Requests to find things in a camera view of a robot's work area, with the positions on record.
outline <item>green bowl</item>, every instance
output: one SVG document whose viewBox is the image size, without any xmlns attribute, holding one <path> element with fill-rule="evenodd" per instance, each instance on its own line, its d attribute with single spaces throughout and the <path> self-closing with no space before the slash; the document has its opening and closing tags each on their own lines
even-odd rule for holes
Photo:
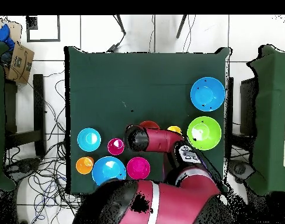
<svg viewBox="0 0 285 224">
<path fill-rule="evenodd" d="M 221 128 L 218 122 L 210 117 L 195 118 L 188 126 L 189 142 L 201 151 L 213 149 L 221 139 Z"/>
</svg>

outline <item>red bowl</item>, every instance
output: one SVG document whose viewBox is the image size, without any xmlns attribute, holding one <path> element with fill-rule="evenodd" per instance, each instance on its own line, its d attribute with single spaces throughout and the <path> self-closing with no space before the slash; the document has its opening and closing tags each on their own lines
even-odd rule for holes
<svg viewBox="0 0 285 224">
<path fill-rule="evenodd" d="M 140 126 L 145 127 L 145 128 L 160 129 L 158 124 L 150 120 L 141 122 Z"/>
</svg>

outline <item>plastic bowl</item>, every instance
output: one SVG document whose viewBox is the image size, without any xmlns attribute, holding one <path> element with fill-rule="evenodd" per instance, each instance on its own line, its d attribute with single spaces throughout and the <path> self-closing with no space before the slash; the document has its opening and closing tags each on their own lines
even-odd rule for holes
<svg viewBox="0 0 285 224">
<path fill-rule="evenodd" d="M 113 178 L 124 180 L 126 178 L 126 168 L 118 158 L 105 156 L 95 163 L 92 178 L 98 186 Z"/>
<path fill-rule="evenodd" d="M 175 125 L 170 126 L 170 127 L 168 128 L 168 131 L 175 131 L 175 132 L 177 132 L 177 133 L 179 133 L 179 134 L 182 135 L 182 131 L 181 131 L 180 127 L 175 126 Z"/>
<path fill-rule="evenodd" d="M 141 122 L 140 126 L 145 127 L 145 128 L 160 129 L 158 124 L 150 120 Z"/>
<path fill-rule="evenodd" d="M 127 164 L 127 172 L 132 179 L 143 180 L 150 173 L 150 164 L 142 157 L 134 157 Z"/>
<path fill-rule="evenodd" d="M 120 155 L 124 151 L 124 143 L 120 138 L 113 138 L 108 142 L 107 149 L 112 155 Z"/>
<path fill-rule="evenodd" d="M 219 143 L 221 128 L 215 119 L 202 116 L 189 124 L 187 136 L 192 146 L 201 151 L 207 151 Z"/>
<path fill-rule="evenodd" d="M 81 174 L 88 174 L 93 169 L 93 158 L 87 156 L 87 157 L 81 157 L 76 162 L 76 170 L 78 173 Z"/>
<path fill-rule="evenodd" d="M 77 142 L 83 151 L 91 152 L 100 146 L 101 136 L 95 129 L 85 128 L 78 134 Z"/>
<path fill-rule="evenodd" d="M 197 109 L 214 111 L 224 102 L 225 89 L 219 80 L 212 77 L 204 77 L 192 85 L 190 99 Z"/>
</svg>

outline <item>blue bowl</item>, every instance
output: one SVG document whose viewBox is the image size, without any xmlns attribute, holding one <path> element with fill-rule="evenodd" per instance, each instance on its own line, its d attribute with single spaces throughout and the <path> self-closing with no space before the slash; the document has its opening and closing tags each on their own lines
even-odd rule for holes
<svg viewBox="0 0 285 224">
<path fill-rule="evenodd" d="M 190 91 L 192 104 L 201 111 L 218 109 L 225 98 L 224 85 L 212 77 L 197 80 Z"/>
<path fill-rule="evenodd" d="M 124 180 L 126 168 L 118 158 L 105 156 L 93 165 L 92 177 L 97 185 L 113 178 Z"/>
<path fill-rule="evenodd" d="M 100 146 L 101 136 L 95 129 L 85 128 L 78 134 L 77 143 L 83 151 L 95 151 Z"/>
</svg>

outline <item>cardboard box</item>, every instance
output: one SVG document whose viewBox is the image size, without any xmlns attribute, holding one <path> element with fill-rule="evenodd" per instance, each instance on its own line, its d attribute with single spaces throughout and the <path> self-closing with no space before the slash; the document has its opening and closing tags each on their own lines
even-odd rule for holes
<svg viewBox="0 0 285 224">
<path fill-rule="evenodd" d="M 34 52 L 20 44 L 22 27 L 16 22 L 0 19 L 0 28 L 7 24 L 10 29 L 10 38 L 15 42 L 10 68 L 4 67 L 6 78 L 14 82 L 27 84 Z"/>
</svg>

